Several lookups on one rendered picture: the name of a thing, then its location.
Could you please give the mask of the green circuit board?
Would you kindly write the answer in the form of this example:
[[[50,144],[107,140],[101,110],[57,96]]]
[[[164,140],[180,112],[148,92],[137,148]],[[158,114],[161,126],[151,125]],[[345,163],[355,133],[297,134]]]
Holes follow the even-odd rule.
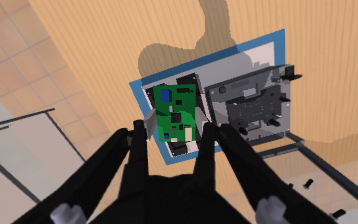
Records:
[[[159,142],[195,141],[196,84],[153,86],[153,92]]]

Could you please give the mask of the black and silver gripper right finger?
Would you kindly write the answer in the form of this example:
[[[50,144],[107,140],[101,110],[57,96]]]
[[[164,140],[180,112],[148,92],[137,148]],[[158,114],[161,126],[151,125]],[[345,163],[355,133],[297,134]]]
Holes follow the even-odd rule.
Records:
[[[216,223],[215,141],[219,142],[257,224],[338,224],[286,184],[230,124],[214,126],[200,107],[195,122],[201,136],[182,224]]]

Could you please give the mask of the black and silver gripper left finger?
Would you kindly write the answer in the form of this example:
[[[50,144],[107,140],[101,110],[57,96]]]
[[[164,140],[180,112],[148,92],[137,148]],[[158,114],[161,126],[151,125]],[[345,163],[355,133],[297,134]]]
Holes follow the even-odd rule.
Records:
[[[56,191],[11,224],[86,224],[129,150],[109,224],[147,224],[147,142],[157,125],[156,109],[133,125],[118,129]]]

